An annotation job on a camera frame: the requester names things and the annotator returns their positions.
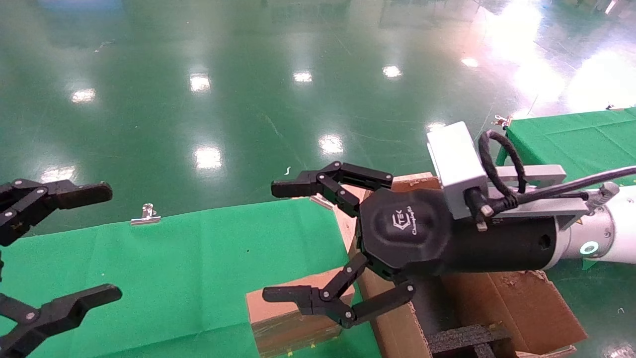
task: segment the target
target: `brown cardboard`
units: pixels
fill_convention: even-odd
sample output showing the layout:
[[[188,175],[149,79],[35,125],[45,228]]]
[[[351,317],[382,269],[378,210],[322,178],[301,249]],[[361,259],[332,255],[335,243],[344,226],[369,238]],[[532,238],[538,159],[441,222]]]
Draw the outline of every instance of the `brown cardboard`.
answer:
[[[342,268],[307,276],[281,285],[309,285],[324,287]],[[341,296],[346,304],[351,304],[355,289],[349,287]],[[325,316],[303,316],[295,303],[270,303],[263,300],[263,290],[245,295],[249,322],[252,325],[256,347],[262,358],[277,357],[311,344],[338,336],[341,327]]]
[[[352,190],[360,200],[370,192]],[[440,189],[439,180],[430,173],[396,177],[392,190]],[[356,220],[334,208],[345,246],[352,257],[357,252],[354,240]],[[476,273],[443,278],[455,300],[461,322],[503,324],[513,336],[518,354],[532,358],[563,358],[576,351],[571,344],[587,338],[576,317],[542,271]],[[393,287],[370,270],[358,279],[362,297],[367,299]],[[378,317],[371,323],[384,358],[430,357],[413,307],[404,305]]]

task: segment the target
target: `metal binder clip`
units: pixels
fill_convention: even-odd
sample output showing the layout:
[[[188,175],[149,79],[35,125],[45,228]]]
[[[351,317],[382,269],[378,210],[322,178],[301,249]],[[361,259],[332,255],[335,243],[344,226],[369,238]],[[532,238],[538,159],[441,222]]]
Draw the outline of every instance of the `metal binder clip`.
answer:
[[[130,221],[130,225],[152,224],[161,221],[161,217],[157,217],[157,212],[153,209],[152,203],[146,203],[141,208],[141,218],[134,218]]]
[[[333,204],[327,201],[327,199],[325,199],[324,196],[320,194],[310,196],[309,200],[315,202],[316,204],[320,205],[321,207],[325,209],[333,210]]]

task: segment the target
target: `green cloth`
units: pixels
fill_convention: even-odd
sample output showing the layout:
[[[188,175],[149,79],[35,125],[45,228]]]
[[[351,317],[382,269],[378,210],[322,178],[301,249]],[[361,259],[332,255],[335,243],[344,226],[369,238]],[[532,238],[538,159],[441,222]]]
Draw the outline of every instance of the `green cloth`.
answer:
[[[506,136],[524,165],[560,164],[566,182],[636,165],[636,108],[515,120]],[[505,153],[499,152],[497,165]],[[636,176],[615,180],[634,185]]]
[[[298,199],[23,238],[3,260],[2,292],[32,306],[103,283],[123,291],[32,358],[258,357],[245,294],[343,266],[347,254],[333,212]],[[0,321],[0,332],[13,325]],[[380,353],[367,323],[294,356]]]

